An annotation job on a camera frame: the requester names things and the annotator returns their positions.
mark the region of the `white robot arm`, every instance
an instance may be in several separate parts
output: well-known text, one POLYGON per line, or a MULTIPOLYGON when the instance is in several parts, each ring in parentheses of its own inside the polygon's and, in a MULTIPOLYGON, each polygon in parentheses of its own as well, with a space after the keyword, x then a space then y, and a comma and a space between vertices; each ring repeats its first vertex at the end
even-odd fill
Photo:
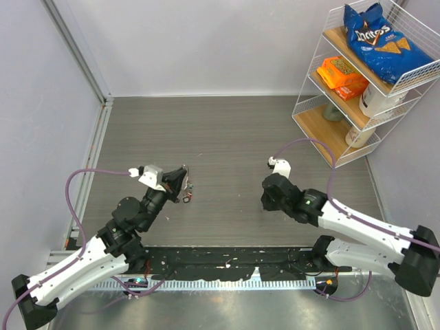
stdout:
POLYGON ((399 238, 402 235, 438 247, 430 229, 419 226, 417 230, 410 230, 384 223, 335 199, 329 201, 323 192, 314 189, 301 191, 288 180, 290 165, 284 159, 270 158, 268 166, 273 168, 273 173, 263 181, 261 201, 265 210, 282 210, 297 222, 333 230, 363 243, 348 243, 332 236, 320 237, 313 247, 313 263, 318 269, 333 265, 371 270, 390 276, 414 294, 431 295, 440 270, 439 255, 399 238), (354 216, 362 218, 366 224, 354 220, 354 216), (378 227, 394 235, 379 231, 378 227))
POLYGON ((35 330, 50 322, 66 304, 99 282, 128 270, 136 272, 145 265, 146 253, 137 232, 146 232, 164 204, 179 202, 187 170, 183 166, 163 173, 154 166, 129 170, 131 177, 148 186, 141 201, 134 197, 122 199, 112 212, 112 220, 87 242, 85 253, 76 251, 52 268, 35 276, 19 275, 12 280, 18 298, 37 286, 20 303, 19 309, 27 330, 35 330), (66 271, 62 268, 78 259, 66 271), (43 279, 58 273, 48 281, 43 279))
MULTIPOLYGON (((362 268, 390 276, 414 294, 431 294, 440 269, 438 254, 354 221, 351 216, 357 215, 368 224, 439 246, 431 230, 421 226, 415 231, 400 228, 352 210, 339 201, 330 201, 323 192, 314 189, 301 191, 288 180, 290 165, 286 160, 271 158, 268 164, 273 173, 263 181, 261 201, 265 210, 281 210, 297 222, 334 230, 362 243, 321 236, 310 254, 316 269, 362 268), (335 205, 345 210, 348 216, 335 205)), ((162 173, 160 168, 146 166, 133 168, 130 174, 132 177, 140 176, 139 181, 148 186, 145 196, 141 201, 134 197, 121 200, 112 212, 112 220, 87 243, 85 253, 74 265, 40 284, 44 278, 78 258, 79 251, 47 271, 32 277, 19 275, 12 281, 16 297, 39 285, 19 303, 28 330, 47 324, 59 309, 102 280, 124 272, 133 273, 145 266, 146 251, 137 232, 146 232, 150 228, 168 200, 179 201, 177 196, 187 170, 182 167, 162 173)))

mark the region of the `orange box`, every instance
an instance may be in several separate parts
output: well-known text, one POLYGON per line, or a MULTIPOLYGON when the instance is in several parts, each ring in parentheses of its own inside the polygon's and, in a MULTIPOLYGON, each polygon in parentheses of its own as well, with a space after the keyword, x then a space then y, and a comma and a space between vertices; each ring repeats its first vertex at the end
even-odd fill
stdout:
POLYGON ((367 81, 363 75, 342 56, 326 58, 322 67, 319 67, 316 71, 331 89, 367 81))
POLYGON ((355 82, 354 84, 347 86, 336 87, 334 91, 339 95, 341 99, 347 101, 364 93, 364 90, 368 85, 369 82, 365 80, 361 82, 355 82))

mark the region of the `white canister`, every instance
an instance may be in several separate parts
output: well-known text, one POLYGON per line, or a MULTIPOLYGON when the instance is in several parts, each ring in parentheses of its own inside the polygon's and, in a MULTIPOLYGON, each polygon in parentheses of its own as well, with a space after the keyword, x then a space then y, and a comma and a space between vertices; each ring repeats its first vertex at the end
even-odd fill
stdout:
POLYGON ((364 93, 362 93, 361 97, 359 98, 359 108, 361 109, 364 115, 371 118, 376 113, 393 108, 399 103, 401 103, 404 100, 407 93, 408 92, 406 91, 404 93, 400 93, 395 96, 391 96, 390 98, 387 98, 383 96, 370 83, 364 90, 364 93))
POLYGON ((366 144, 366 142, 372 136, 375 130, 376 128, 373 127, 372 129, 369 129, 367 131, 360 132, 357 128, 352 126, 350 131, 345 136, 345 142, 350 145, 354 141, 354 143, 351 145, 351 148, 361 148, 366 144))

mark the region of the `blue chip bag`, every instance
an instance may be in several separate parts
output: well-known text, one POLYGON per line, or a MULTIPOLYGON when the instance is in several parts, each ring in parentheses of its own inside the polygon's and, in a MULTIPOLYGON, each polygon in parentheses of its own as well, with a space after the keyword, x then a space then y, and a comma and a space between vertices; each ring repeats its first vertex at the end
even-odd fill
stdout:
POLYGON ((395 84, 400 76, 433 59, 403 33, 394 31, 379 3, 358 14, 345 5, 344 25, 349 47, 382 80, 395 84))

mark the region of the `gray floor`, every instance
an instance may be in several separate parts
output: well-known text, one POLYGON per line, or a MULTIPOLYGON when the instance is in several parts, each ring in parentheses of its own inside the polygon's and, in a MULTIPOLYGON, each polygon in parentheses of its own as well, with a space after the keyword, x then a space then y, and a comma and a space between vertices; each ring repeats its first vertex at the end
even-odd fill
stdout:
MULTIPOLYGON (((268 157, 304 136, 291 117, 294 102, 288 96, 116 99, 98 168, 156 164, 171 171, 189 165, 193 200, 167 203, 142 235, 144 244, 313 245, 324 231, 263 212, 259 203, 261 182, 271 173, 268 157)), ((310 143, 283 157, 295 185, 325 191, 330 168, 310 143)), ((144 192, 134 179, 96 175, 84 218, 89 238, 121 198, 144 192)), ((364 159, 338 169, 334 196, 381 218, 364 159)))

